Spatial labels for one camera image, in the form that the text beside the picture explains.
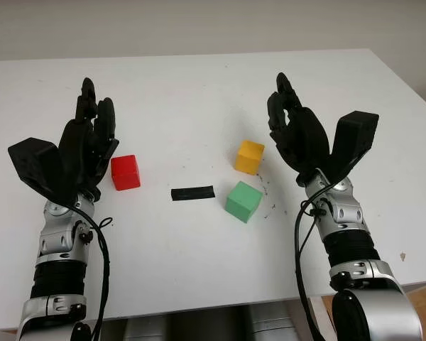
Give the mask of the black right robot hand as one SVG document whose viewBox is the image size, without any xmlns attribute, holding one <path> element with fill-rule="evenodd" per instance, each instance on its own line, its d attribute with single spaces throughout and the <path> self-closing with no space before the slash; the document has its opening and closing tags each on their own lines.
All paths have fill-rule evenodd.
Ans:
<svg viewBox="0 0 426 341">
<path fill-rule="evenodd" d="M 297 172 L 296 182 L 305 187 L 329 156 L 326 132 L 314 112 L 304 107 L 282 72 L 277 91 L 267 100 L 270 136 L 283 160 Z"/>
</svg>

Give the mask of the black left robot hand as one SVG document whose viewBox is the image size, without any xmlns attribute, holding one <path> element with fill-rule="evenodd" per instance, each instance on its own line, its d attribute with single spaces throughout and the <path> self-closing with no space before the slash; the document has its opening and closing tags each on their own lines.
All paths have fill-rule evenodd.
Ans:
<svg viewBox="0 0 426 341">
<path fill-rule="evenodd" d="M 93 81 L 84 78 L 75 118 L 66 124 L 58 149 L 67 174 L 74 180 L 75 190 L 94 202 L 100 199 L 98 184 L 119 145 L 115 128 L 112 100 L 106 97 L 97 101 Z"/>
</svg>

